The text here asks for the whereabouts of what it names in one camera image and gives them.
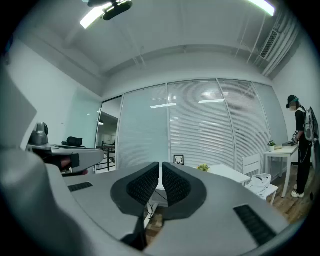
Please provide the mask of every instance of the glove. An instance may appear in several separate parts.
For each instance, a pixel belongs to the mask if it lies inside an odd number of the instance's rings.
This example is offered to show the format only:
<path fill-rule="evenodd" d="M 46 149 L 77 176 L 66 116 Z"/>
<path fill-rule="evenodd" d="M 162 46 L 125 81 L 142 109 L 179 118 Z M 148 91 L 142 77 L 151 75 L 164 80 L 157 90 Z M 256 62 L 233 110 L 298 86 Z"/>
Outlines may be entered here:
<path fill-rule="evenodd" d="M 297 131 L 295 131 L 294 132 L 294 134 L 293 134 L 293 136 L 292 136 L 292 141 L 294 142 L 294 143 L 298 143 L 298 132 Z"/>

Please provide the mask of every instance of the backpack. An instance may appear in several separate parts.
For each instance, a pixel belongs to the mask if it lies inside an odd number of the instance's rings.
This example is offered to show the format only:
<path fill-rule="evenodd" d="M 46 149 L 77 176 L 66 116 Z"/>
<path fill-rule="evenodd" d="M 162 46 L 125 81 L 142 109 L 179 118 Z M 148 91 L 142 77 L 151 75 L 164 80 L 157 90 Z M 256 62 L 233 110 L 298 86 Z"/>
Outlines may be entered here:
<path fill-rule="evenodd" d="M 304 136 L 305 138 L 314 143 L 319 139 L 319 126 L 316 119 L 314 110 L 310 107 L 306 111 L 305 122 L 304 122 Z"/>

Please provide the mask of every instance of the potted plant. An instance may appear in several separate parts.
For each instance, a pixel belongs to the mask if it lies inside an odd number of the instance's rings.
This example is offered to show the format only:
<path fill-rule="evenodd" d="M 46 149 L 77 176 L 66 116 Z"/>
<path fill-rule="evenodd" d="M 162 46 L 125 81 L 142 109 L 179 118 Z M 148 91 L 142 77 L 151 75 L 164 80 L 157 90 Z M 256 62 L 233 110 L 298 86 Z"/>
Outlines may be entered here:
<path fill-rule="evenodd" d="M 210 168 L 209 166 L 204 163 L 204 164 L 199 164 L 199 166 L 196 167 L 198 170 L 200 171 L 204 171 L 204 172 L 207 172 Z"/>
<path fill-rule="evenodd" d="M 269 151 L 275 151 L 275 145 L 276 143 L 273 140 L 270 140 L 268 143 Z"/>

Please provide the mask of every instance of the white cloth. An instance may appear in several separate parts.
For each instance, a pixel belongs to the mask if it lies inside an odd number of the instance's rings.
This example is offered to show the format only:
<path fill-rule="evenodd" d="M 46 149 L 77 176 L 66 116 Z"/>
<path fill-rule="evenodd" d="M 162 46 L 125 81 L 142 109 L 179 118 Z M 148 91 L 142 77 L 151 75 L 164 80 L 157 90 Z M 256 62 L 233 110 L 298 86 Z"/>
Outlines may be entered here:
<path fill-rule="evenodd" d="M 270 174 L 256 174 L 252 175 L 250 183 L 245 187 L 263 200 L 267 200 L 268 195 L 265 193 L 265 191 L 269 187 L 270 181 Z"/>

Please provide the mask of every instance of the wooden floor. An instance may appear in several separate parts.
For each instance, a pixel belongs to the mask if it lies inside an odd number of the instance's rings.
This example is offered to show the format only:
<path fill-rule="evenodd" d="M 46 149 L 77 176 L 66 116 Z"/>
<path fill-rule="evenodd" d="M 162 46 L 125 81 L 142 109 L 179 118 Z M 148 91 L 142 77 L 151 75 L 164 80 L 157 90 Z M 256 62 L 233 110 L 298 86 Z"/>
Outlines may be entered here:
<path fill-rule="evenodd" d="M 283 173 L 281 178 L 279 177 L 272 182 L 273 185 L 278 187 L 273 202 L 273 207 L 275 207 L 288 220 L 289 223 L 294 223 L 297 220 L 306 217 L 312 207 L 310 193 L 315 171 L 312 167 L 310 168 L 309 178 L 304 190 L 304 198 L 293 198 L 291 196 L 294 185 L 297 183 L 297 174 L 298 167 L 292 166 L 285 198 L 282 198 L 281 194 L 285 184 L 286 173 Z M 267 198 L 267 201 L 270 202 L 271 198 L 272 195 Z M 164 209 L 165 208 L 158 207 L 155 211 L 154 217 L 150 220 L 148 226 L 146 227 L 146 240 L 148 245 L 152 243 L 162 228 L 162 213 Z"/>

